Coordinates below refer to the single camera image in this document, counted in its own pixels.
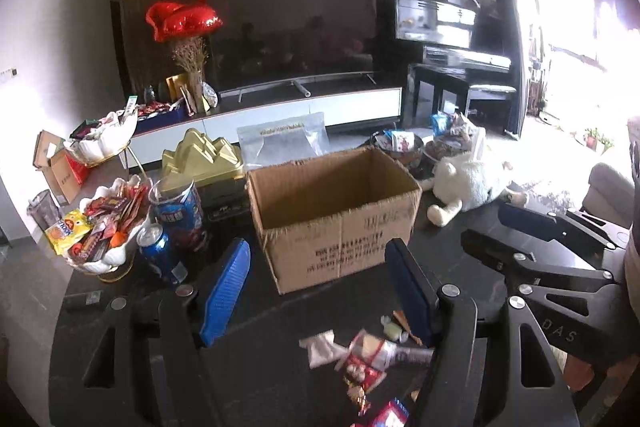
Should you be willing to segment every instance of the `cardboard box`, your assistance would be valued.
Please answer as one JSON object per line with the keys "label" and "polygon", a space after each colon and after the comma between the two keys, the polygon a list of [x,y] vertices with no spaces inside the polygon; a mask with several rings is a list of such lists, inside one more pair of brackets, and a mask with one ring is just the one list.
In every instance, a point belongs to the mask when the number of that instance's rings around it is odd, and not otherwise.
{"label": "cardboard box", "polygon": [[422,195],[404,167],[373,148],[251,171],[248,192],[281,294],[383,263],[387,241],[409,240]]}
{"label": "cardboard box", "polygon": [[60,136],[40,131],[33,152],[33,166],[44,174],[58,203],[67,204],[80,192],[81,182],[71,168],[63,141]]}

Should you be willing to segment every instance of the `television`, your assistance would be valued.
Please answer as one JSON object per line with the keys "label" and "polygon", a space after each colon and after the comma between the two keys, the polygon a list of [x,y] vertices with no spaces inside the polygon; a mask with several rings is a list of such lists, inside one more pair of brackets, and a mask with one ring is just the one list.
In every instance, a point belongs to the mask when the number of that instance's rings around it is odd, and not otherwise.
{"label": "television", "polygon": [[206,66],[206,77],[221,92],[372,71],[376,0],[206,2],[223,22],[208,37]]}

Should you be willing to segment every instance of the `white stuffed animal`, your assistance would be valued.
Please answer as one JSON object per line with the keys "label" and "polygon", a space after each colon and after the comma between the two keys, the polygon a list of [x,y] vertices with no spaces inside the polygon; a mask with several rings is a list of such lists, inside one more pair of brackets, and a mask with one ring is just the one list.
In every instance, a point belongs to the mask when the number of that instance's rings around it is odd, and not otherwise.
{"label": "white stuffed animal", "polygon": [[427,217],[438,227],[446,226],[460,211],[466,212],[504,198],[510,203],[525,206],[526,192],[514,192],[511,183],[511,164],[500,160],[485,146],[485,129],[478,128],[471,152],[441,159],[434,169],[433,178],[420,182],[422,190],[433,190],[433,195],[445,203],[441,208],[432,204]]}

